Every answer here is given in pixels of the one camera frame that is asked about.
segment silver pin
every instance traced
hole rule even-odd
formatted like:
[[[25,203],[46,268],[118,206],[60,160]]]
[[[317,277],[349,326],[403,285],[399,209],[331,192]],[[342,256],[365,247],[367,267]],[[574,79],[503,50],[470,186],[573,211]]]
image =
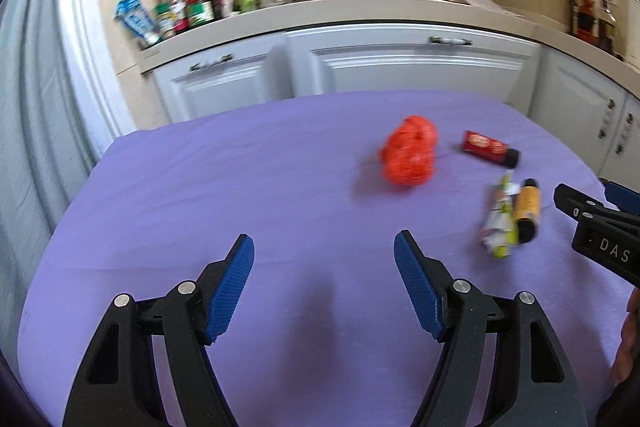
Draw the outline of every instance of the silver pin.
[[[126,294],[121,294],[118,295],[116,298],[113,299],[113,303],[118,307],[118,308],[123,308],[124,306],[126,306],[127,304],[129,304],[130,298],[128,295]]]
[[[453,283],[453,289],[460,293],[469,293],[471,291],[471,285],[464,279],[458,279]]]
[[[536,298],[533,296],[533,294],[529,292],[521,292],[519,296],[520,300],[525,304],[533,304],[536,301]]]
[[[195,289],[196,283],[193,281],[185,281],[181,282],[178,286],[178,293],[181,293],[182,295],[189,295],[190,293],[193,293]]]

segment white cabinet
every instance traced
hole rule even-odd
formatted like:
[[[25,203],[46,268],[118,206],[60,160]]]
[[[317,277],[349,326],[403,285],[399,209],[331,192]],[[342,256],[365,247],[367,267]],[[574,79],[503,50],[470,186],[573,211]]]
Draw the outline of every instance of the white cabinet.
[[[292,98],[286,36],[233,42],[153,71],[172,122]]]
[[[629,96],[601,177],[640,192],[640,102]]]
[[[482,92],[524,114],[540,45],[452,26],[380,23],[288,34],[296,96],[387,89]]]
[[[599,172],[620,122],[626,92],[569,55],[545,48],[531,120]]]

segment curtain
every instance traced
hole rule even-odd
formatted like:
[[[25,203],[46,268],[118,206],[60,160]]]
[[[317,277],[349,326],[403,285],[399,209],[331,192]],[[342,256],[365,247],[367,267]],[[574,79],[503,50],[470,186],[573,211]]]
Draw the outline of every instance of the curtain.
[[[58,0],[0,5],[0,350],[17,374],[27,290],[95,166],[74,99]]]

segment white door frame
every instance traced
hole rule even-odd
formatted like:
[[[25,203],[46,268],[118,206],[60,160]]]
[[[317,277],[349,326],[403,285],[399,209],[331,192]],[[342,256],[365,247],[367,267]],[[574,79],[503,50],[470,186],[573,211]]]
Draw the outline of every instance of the white door frame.
[[[58,0],[62,41],[78,107],[101,158],[113,141],[136,130],[111,62],[99,0]]]

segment table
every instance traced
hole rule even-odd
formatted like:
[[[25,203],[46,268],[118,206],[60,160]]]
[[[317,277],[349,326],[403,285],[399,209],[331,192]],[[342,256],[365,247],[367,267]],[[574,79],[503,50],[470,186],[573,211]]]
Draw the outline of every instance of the table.
[[[395,187],[381,176],[378,150],[411,114],[439,129],[436,174]],[[514,179],[536,178],[543,191],[540,235],[504,261],[478,241],[504,170],[458,151],[466,129],[519,149]],[[409,229],[453,277],[497,296],[533,292],[593,413],[609,390],[631,288],[572,251],[575,223],[552,202],[561,182],[604,200],[559,140],[476,94],[322,95],[130,134],[94,169],[42,258],[20,325],[22,379],[59,426],[111,299],[162,296],[247,233],[254,269],[228,332],[209,348],[239,425],[407,427],[440,352],[394,263],[394,236]],[[166,354],[157,358],[168,418],[183,425]],[[485,358],[476,421],[491,366]]]

